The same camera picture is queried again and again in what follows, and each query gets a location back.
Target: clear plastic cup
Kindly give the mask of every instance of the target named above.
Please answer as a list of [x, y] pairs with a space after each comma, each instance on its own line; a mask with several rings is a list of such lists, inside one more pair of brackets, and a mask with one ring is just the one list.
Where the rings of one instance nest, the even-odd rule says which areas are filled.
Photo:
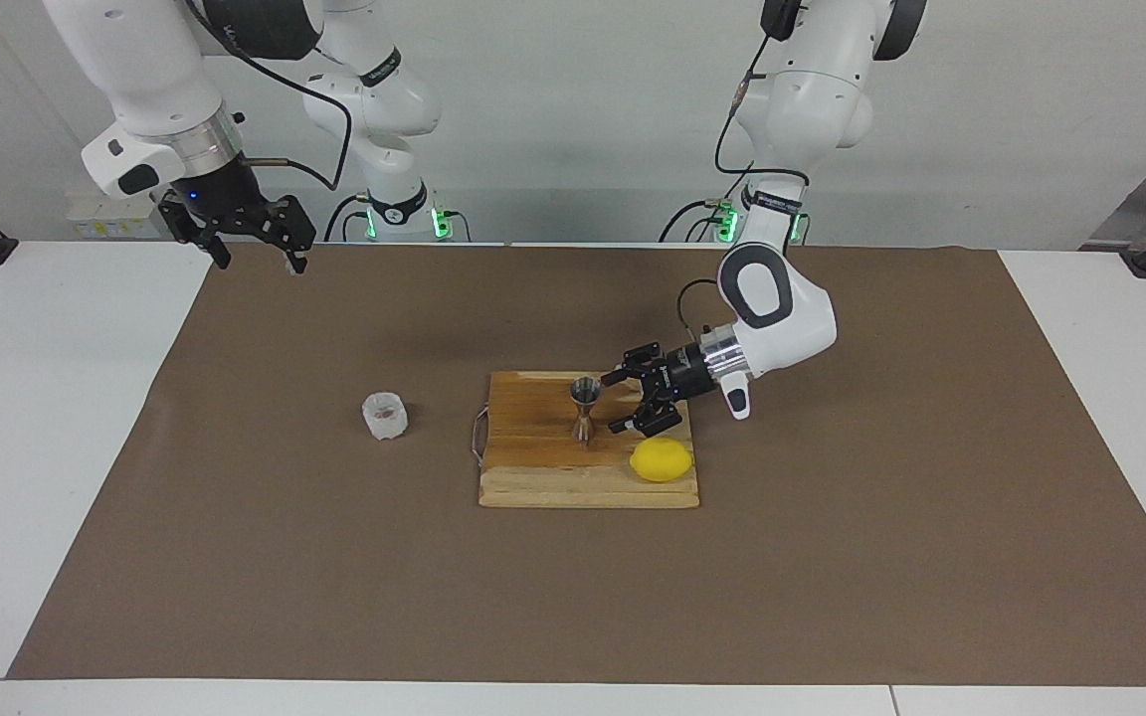
[[360, 404], [360, 414], [366, 418], [369, 432], [377, 440], [392, 440], [405, 434], [410, 424], [401, 396], [395, 393], [376, 393]]

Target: yellow lemon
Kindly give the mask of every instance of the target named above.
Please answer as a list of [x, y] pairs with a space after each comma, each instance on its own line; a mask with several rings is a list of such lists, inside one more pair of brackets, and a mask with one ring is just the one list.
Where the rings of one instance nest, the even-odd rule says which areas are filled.
[[636, 446], [630, 469], [651, 483], [677, 480], [692, 466], [692, 454], [678, 440], [657, 435]]

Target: table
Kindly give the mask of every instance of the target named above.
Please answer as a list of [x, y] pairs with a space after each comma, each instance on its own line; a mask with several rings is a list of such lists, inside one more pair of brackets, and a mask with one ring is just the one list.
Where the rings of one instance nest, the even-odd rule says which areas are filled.
[[[1110, 254], [1005, 252], [1002, 259], [1146, 509], [1146, 381], [1128, 380], [1146, 367], [1146, 282]], [[204, 254], [176, 245], [41, 242], [22, 245], [0, 268], [0, 679], [131, 431], [206, 268]], [[335, 713], [364, 703], [370, 713], [722, 713], [731, 707], [732, 713], [1108, 716], [1146, 713], [1146, 690], [0, 682], [0, 713], [23, 707], [107, 713], [126, 703], [140, 713], [179, 713], [181, 706], [283, 713], [290, 703], [301, 713]]]

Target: wall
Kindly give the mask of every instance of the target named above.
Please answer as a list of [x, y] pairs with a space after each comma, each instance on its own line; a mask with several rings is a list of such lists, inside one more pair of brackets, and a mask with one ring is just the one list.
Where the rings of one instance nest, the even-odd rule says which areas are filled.
[[[406, 61], [446, 105], [441, 128], [415, 140], [427, 182], [478, 241], [654, 239], [686, 199], [727, 189], [711, 154], [760, 6], [388, 3]], [[206, 68], [250, 117], [251, 154], [332, 166], [297, 96], [228, 57]], [[301, 78], [330, 64], [277, 68]], [[1146, 3], [937, 0], [870, 92], [872, 135], [816, 172], [813, 244], [1075, 249], [1146, 176]], [[64, 192], [92, 191], [78, 145], [108, 123], [41, 3], [0, 0], [6, 228], [69, 236]], [[740, 135], [728, 149], [729, 163], [749, 158]], [[322, 221], [333, 204], [295, 173], [262, 176], [269, 192], [301, 190]]]

